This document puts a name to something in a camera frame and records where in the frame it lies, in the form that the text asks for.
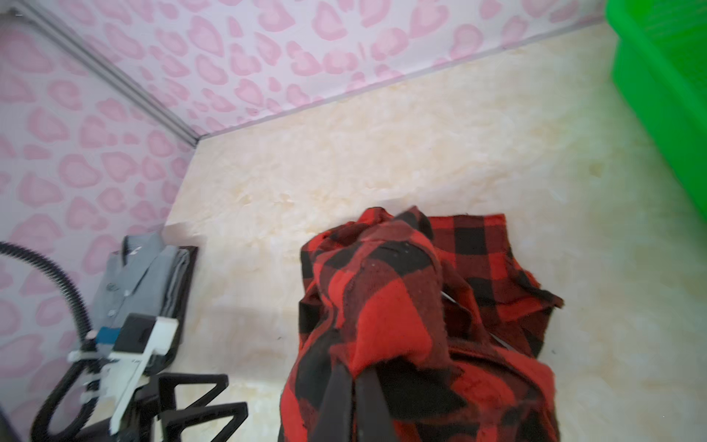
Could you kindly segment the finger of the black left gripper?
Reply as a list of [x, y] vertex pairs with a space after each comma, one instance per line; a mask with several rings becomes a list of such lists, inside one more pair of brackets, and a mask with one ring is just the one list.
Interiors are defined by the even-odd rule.
[[202, 395], [189, 403], [187, 408], [205, 407], [219, 396], [228, 386], [226, 374], [163, 373], [156, 378], [158, 403], [161, 412], [178, 410], [179, 389], [199, 388]]
[[241, 427], [249, 417], [248, 403], [224, 403], [190, 407], [182, 410], [167, 410], [159, 415], [162, 427], [163, 440], [179, 442], [182, 433], [189, 427], [196, 427], [219, 419], [228, 418], [229, 421], [213, 438], [213, 442], [226, 442]]

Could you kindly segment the red black plaid shirt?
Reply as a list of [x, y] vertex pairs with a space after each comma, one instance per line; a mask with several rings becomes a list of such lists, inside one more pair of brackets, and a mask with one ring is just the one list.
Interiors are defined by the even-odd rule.
[[557, 441], [539, 361], [563, 300], [516, 260], [504, 215], [392, 215], [371, 207], [300, 251], [296, 362], [282, 441], [312, 441], [331, 371], [375, 368], [399, 441]]

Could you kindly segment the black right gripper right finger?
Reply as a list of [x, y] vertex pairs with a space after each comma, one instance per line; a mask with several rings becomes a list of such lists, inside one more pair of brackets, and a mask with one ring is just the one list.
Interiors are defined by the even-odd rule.
[[388, 403], [375, 368], [355, 380], [356, 436], [359, 442], [398, 442]]

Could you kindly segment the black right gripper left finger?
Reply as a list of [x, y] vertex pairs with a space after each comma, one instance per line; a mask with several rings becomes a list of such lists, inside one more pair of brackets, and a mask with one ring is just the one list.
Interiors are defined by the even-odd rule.
[[311, 432], [313, 442], [350, 442], [354, 409], [354, 383], [345, 366], [331, 371], [330, 381], [320, 405], [316, 425]]

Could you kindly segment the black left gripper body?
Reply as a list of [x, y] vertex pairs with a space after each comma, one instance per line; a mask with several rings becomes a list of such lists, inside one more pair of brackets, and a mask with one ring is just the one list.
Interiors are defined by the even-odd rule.
[[110, 432], [110, 420], [105, 419], [80, 430], [73, 441], [162, 441], [164, 433], [159, 417], [161, 411], [160, 382], [151, 380], [136, 390], [115, 434]]

